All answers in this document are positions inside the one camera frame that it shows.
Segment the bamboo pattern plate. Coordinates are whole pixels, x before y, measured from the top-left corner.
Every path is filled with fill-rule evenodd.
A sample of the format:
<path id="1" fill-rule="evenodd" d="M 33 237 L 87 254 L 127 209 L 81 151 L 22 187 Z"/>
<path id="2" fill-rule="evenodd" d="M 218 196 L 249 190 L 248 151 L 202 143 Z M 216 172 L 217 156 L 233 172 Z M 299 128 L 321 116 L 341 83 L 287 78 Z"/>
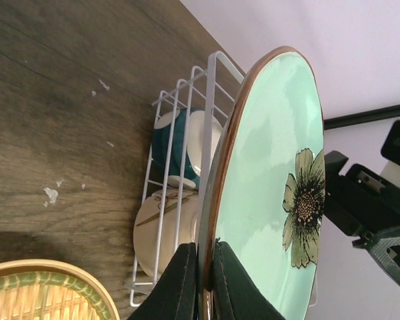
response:
<path id="1" fill-rule="evenodd" d="M 0 263 L 0 319 L 119 319 L 90 273 L 50 259 Z"/>

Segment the cream and blue bowl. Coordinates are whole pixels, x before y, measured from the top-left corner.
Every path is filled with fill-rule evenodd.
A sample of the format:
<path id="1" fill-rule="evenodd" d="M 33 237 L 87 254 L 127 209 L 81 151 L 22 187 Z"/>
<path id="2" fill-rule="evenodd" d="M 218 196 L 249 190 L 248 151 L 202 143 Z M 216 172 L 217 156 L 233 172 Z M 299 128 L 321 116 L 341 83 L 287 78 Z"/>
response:
<path id="1" fill-rule="evenodd" d="M 152 158 L 161 174 L 169 164 L 167 183 L 178 188 L 198 189 L 201 176 L 201 157 L 205 112 L 200 109 L 178 109 L 162 115 L 153 130 Z"/>

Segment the white wire dish rack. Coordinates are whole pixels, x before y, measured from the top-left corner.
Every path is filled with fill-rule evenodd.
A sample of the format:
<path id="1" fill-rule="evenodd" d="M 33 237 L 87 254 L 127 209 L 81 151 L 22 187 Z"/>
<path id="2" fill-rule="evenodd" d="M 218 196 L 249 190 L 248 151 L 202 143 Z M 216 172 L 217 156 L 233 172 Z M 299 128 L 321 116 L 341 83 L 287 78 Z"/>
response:
<path id="1" fill-rule="evenodd" d="M 291 47 L 246 75 L 222 52 L 162 92 L 135 218 L 132 294 L 148 295 L 177 247 L 193 242 L 208 283 L 216 241 L 230 246 L 285 318 L 303 319 L 325 202 L 323 118 L 313 70 Z"/>

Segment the mint green flower plate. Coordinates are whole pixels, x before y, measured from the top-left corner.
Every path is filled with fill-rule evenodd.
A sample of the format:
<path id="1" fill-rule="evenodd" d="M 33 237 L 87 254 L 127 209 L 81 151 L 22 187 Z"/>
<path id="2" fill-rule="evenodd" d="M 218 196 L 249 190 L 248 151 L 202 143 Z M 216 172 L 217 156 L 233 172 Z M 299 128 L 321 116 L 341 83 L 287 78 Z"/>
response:
<path id="1" fill-rule="evenodd" d="M 197 247 L 199 318 L 215 319 L 219 239 L 283 319 L 303 319 L 324 204 L 323 113 L 315 76 L 298 50 L 279 47 L 246 74 L 210 166 Z"/>

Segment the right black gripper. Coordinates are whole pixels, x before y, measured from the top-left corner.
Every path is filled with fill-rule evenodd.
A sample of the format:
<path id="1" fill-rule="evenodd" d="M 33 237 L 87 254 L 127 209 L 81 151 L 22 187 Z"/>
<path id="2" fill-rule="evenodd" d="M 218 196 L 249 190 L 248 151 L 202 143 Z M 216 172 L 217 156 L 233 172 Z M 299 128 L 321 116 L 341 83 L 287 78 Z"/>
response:
<path id="1" fill-rule="evenodd" d="M 340 174 L 347 162 L 325 155 L 325 216 L 400 286 L 400 188 L 360 164 Z"/>

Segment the cream shallow bowl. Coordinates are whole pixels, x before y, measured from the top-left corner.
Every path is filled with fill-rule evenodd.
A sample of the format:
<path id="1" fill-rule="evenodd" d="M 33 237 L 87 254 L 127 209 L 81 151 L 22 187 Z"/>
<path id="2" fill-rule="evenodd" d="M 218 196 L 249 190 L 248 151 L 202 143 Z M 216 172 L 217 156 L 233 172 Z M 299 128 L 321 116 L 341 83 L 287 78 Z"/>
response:
<path id="1" fill-rule="evenodd" d="M 165 202 L 161 202 L 162 191 L 158 190 L 146 198 L 135 218 L 133 246 L 138 264 L 152 277 L 160 277 L 169 264 L 175 247 L 196 240 L 198 193 L 182 192 L 181 207 L 178 208 L 177 189 L 166 190 Z"/>

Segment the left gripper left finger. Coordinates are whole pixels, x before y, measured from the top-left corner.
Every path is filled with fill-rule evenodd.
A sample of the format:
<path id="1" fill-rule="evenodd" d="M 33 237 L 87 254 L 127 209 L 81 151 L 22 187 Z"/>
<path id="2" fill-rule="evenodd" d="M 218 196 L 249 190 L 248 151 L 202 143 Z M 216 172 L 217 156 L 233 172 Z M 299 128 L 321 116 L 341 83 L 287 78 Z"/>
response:
<path id="1" fill-rule="evenodd" d="M 196 286 L 196 245 L 183 243 L 178 246 L 152 292 L 129 320 L 193 319 Z"/>

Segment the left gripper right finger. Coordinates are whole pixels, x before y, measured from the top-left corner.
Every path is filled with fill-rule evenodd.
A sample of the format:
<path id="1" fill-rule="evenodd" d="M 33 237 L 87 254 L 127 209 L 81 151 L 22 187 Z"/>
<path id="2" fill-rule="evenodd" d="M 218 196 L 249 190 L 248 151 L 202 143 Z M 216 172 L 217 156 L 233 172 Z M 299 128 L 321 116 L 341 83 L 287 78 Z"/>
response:
<path id="1" fill-rule="evenodd" d="M 213 297 L 216 319 L 284 318 L 260 293 L 231 246 L 219 239 L 213 252 Z"/>

